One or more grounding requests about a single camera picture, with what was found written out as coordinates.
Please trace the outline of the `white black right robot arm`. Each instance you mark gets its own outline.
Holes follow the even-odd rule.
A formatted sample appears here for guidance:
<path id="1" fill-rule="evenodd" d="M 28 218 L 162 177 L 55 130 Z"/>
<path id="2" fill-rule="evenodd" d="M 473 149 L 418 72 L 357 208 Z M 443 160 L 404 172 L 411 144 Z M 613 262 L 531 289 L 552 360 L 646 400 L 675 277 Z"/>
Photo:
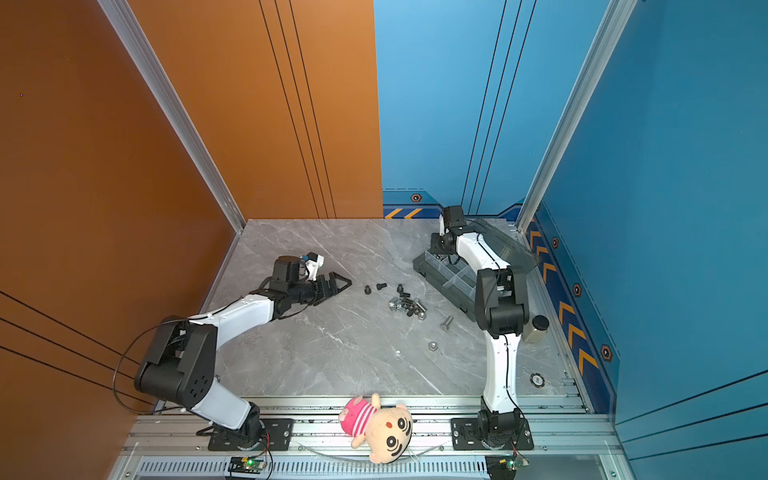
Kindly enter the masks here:
<path id="1" fill-rule="evenodd" d="M 524 415 L 516 389 L 517 352 L 529 320 L 524 273 L 499 256 L 479 232 L 449 229 L 431 235 L 431 255 L 456 255 L 476 274 L 475 321 L 484 332 L 486 384 L 478 413 L 479 437 L 491 449 L 516 441 Z"/>

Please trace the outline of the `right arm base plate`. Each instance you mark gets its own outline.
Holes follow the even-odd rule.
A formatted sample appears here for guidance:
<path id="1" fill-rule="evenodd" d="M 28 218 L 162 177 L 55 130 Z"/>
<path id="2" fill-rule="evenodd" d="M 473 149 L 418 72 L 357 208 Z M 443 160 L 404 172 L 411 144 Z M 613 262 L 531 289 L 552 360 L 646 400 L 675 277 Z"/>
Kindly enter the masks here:
<path id="1" fill-rule="evenodd" d="M 450 420 L 452 447 L 457 451 L 503 450 L 532 451 L 533 433 L 526 419 L 509 418 L 499 423 L 475 418 Z"/>

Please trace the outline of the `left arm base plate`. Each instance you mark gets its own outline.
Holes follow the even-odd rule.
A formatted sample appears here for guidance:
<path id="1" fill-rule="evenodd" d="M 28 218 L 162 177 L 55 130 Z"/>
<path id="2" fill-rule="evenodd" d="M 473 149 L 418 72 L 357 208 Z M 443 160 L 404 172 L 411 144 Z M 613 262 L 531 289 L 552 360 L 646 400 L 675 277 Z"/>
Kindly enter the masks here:
<path id="1" fill-rule="evenodd" d="M 284 452 L 289 449 L 294 420 L 291 418 L 247 419 L 238 430 L 213 425 L 198 431 L 209 438 L 209 451 Z"/>

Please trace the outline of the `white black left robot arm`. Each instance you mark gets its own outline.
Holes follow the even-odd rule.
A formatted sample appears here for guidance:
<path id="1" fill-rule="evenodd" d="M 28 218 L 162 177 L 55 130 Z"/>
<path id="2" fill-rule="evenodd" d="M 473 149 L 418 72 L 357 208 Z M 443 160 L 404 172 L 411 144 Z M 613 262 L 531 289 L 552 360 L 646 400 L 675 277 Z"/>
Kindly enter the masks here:
<path id="1" fill-rule="evenodd" d="M 209 426 L 200 433 L 211 437 L 211 450 L 262 448 L 267 429 L 260 408 L 216 379 L 218 350 L 249 330 L 289 318 L 295 305 L 319 305 L 351 285 L 350 279 L 335 272 L 297 281 L 269 277 L 223 308 L 193 317 L 169 317 L 156 327 L 134 386 L 206 420 Z"/>

